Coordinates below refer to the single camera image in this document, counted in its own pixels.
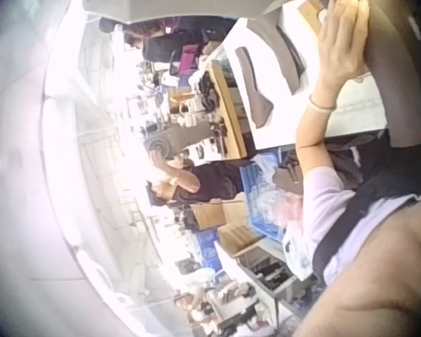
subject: gray leather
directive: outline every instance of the gray leather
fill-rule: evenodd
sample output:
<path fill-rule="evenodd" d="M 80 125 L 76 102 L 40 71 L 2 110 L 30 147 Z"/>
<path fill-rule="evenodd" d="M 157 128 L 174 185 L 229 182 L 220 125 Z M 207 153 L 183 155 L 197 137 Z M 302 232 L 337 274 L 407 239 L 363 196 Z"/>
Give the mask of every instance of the gray leather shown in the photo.
<path fill-rule="evenodd" d="M 356 189 L 363 181 L 361 169 L 357 166 L 352 152 L 348 149 L 329 152 L 330 159 L 337 171 L 340 180 L 347 190 Z M 288 152 L 287 158 L 280 168 L 277 168 L 273 175 L 273 183 L 287 192 L 303 195 L 303 176 L 301 166 L 298 162 L 298 156 L 295 150 Z"/>
<path fill-rule="evenodd" d="M 290 49 L 277 31 L 276 22 L 273 24 L 261 17 L 248 20 L 246 26 L 274 51 L 282 76 L 286 79 L 291 93 L 294 94 L 300 88 L 300 77 Z"/>
<path fill-rule="evenodd" d="M 325 7 L 328 2 L 321 0 Z M 365 60 L 379 88 L 393 147 L 421 143 L 421 40 L 409 21 L 415 10 L 413 0 L 370 0 Z"/>
<path fill-rule="evenodd" d="M 272 113 L 273 103 L 258 91 L 253 63 L 246 47 L 237 48 L 235 53 L 239 59 L 243 81 L 245 82 L 245 88 L 248 94 L 251 120 L 254 122 L 256 128 L 262 128 Z"/>

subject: bright light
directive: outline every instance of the bright light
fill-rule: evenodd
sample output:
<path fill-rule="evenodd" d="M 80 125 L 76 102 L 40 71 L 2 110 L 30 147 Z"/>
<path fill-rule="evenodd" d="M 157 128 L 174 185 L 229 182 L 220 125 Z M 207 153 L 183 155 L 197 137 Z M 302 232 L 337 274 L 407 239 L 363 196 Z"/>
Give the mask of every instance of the bright light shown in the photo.
<path fill-rule="evenodd" d="M 81 0 L 72 0 L 53 40 L 45 84 L 49 96 L 65 94 L 72 72 L 78 69 L 81 32 L 84 32 L 87 17 Z"/>
<path fill-rule="evenodd" d="M 82 242 L 81 234 L 75 225 L 68 203 L 72 191 L 62 179 L 62 177 L 68 176 L 65 169 L 68 170 L 69 164 L 65 162 L 65 156 L 63 155 L 66 151 L 65 134 L 60 125 L 62 125 L 62 121 L 55 101 L 52 99 L 46 100 L 42 114 L 42 137 L 48 189 L 56 218 L 65 239 L 72 246 L 79 246 Z"/>
<path fill-rule="evenodd" d="M 128 310 L 134 303 L 132 300 L 121 293 L 114 293 L 112 284 L 105 270 L 98 265 L 85 251 L 78 251 L 76 258 L 91 282 L 95 290 L 100 294 L 102 299 L 112 311 L 122 320 L 124 324 L 136 335 L 144 337 L 158 337 L 152 333 L 148 333 L 146 328 L 132 316 Z"/>

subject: skin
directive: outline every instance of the skin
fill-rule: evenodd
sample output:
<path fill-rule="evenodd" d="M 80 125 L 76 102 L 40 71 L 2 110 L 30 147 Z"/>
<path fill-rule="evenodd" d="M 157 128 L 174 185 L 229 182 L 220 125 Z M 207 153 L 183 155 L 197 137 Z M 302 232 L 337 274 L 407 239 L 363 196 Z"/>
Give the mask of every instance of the skin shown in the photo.
<path fill-rule="evenodd" d="M 168 165 L 162 154 L 157 151 L 150 151 L 149 158 L 154 167 L 163 171 L 168 176 L 168 181 L 153 186 L 152 190 L 157 197 L 165 201 L 170 201 L 177 186 L 191 193 L 197 193 L 199 191 L 201 184 L 193 173 Z"/>
<path fill-rule="evenodd" d="M 332 1 L 319 36 L 321 71 L 312 100 L 334 107 L 341 88 L 363 71 L 368 2 Z M 323 144 L 330 114 L 302 116 L 296 148 L 304 176 L 333 167 Z M 407 336 L 421 319 L 421 202 L 389 216 L 353 263 L 327 288 L 295 337 Z"/>

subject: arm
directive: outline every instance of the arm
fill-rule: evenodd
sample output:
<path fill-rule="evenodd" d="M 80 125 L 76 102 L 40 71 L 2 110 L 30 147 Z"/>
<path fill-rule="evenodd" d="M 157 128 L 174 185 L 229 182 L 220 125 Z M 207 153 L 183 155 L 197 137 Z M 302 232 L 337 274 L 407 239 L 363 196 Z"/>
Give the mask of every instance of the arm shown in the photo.
<path fill-rule="evenodd" d="M 192 300 L 192 303 L 190 303 L 190 307 L 189 309 L 195 309 L 199 303 L 201 303 L 201 301 L 203 300 L 205 291 L 203 287 L 200 287 L 196 290 L 195 295 L 194 295 L 194 299 Z"/>
<path fill-rule="evenodd" d="M 323 79 L 319 79 L 312 95 L 312 101 L 321 107 L 334 107 L 339 92 L 340 88 L 330 86 Z M 333 168 L 328 150 L 323 142 L 329 118 L 330 114 L 318 112 L 309 106 L 298 124 L 295 146 L 304 177 L 307 172 L 319 166 Z"/>
<path fill-rule="evenodd" d="M 166 163 L 165 158 L 158 151 L 150 151 L 149 158 L 153 166 L 163 171 L 173 185 L 178 185 L 191 193 L 197 193 L 201 187 L 196 175 L 181 168 L 175 168 Z"/>
<path fill-rule="evenodd" d="M 193 173 L 182 170 L 181 168 L 174 168 L 169 165 L 165 165 L 161 169 L 173 182 L 174 185 L 178 185 L 191 193 L 197 193 L 201 184 Z"/>
<path fill-rule="evenodd" d="M 363 52 L 368 35 L 368 0 L 330 0 L 318 36 L 319 80 L 312 102 L 334 108 L 344 84 L 364 70 Z M 296 152 L 305 175 L 320 166 L 333 167 L 323 143 L 330 113 L 309 107 L 296 133 Z"/>

